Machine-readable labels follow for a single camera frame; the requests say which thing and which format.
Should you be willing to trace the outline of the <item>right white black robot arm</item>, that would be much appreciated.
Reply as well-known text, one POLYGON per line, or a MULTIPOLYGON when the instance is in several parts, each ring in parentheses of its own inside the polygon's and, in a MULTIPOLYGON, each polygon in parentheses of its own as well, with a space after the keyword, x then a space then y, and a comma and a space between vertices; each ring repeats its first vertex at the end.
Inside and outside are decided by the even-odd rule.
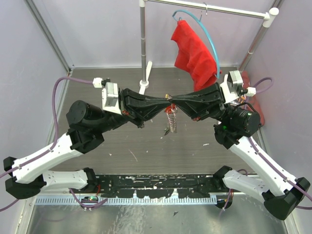
POLYGON ((211 117, 219 121, 214 125, 216 141, 239 156, 261 178, 260 181, 241 175, 230 167, 222 167, 214 174, 214 187, 219 192, 238 190, 262 202, 267 211, 279 220, 299 208, 299 203, 309 197, 310 183, 304 177, 296 178, 279 166, 253 139, 260 126, 260 115, 245 103, 232 105, 241 96, 253 96, 256 89, 242 85, 229 87, 226 82, 215 83, 198 92, 167 97, 193 120, 211 117))

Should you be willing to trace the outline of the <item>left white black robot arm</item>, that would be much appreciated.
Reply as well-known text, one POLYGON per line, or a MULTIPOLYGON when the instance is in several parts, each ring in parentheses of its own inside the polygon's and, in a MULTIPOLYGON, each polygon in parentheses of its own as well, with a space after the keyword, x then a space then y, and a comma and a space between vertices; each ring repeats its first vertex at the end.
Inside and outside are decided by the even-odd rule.
POLYGON ((93 193, 98 180, 93 169, 54 172, 51 168, 69 159, 84 155, 104 142, 103 133, 117 129, 127 122, 138 128, 170 105, 168 98, 156 98, 116 89, 102 89, 102 107, 82 100, 75 101, 66 118, 69 129, 54 143, 37 152, 17 159, 3 161, 10 175, 6 191, 16 199, 27 199, 44 190, 76 189, 93 193))

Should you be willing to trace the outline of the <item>metal numbered keyring organizer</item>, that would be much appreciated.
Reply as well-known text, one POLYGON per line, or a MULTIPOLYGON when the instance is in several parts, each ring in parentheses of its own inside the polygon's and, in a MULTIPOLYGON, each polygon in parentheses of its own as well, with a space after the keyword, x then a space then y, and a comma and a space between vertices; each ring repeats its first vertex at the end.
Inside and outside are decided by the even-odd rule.
POLYGON ((167 125, 164 130, 164 135, 168 135, 169 133, 177 133, 177 121, 176 121, 176 114, 177 114, 177 107, 175 104, 170 104, 166 107, 164 111, 167 115, 167 125))

